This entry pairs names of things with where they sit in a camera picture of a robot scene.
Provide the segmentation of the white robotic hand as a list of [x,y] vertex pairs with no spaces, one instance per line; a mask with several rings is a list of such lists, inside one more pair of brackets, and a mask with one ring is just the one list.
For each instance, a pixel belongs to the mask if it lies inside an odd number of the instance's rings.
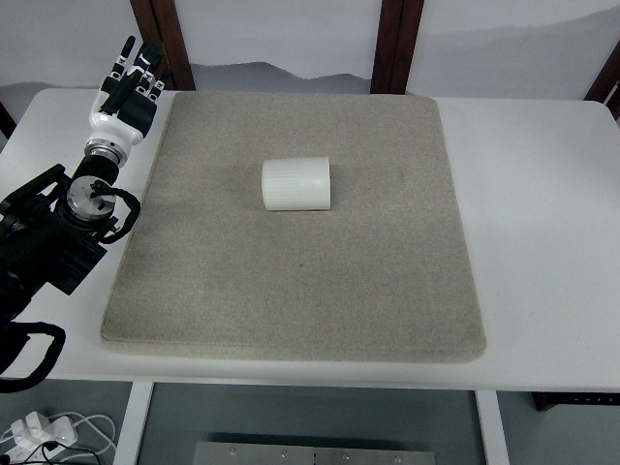
[[90,140],[122,141],[136,145],[151,129],[158,100],[171,76],[171,69],[166,68],[151,86],[160,66],[161,55],[155,44],[143,44],[125,72],[135,42],[135,36],[127,38],[110,73],[101,84],[89,115]]

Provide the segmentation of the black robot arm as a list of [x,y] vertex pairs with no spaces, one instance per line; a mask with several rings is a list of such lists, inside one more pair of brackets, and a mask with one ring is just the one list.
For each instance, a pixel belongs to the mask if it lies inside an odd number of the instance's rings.
[[92,133],[73,175],[57,164],[1,202],[1,321],[14,320],[45,284],[71,294],[127,235],[140,201],[115,187],[147,136],[171,72],[157,45],[129,37],[91,108]]

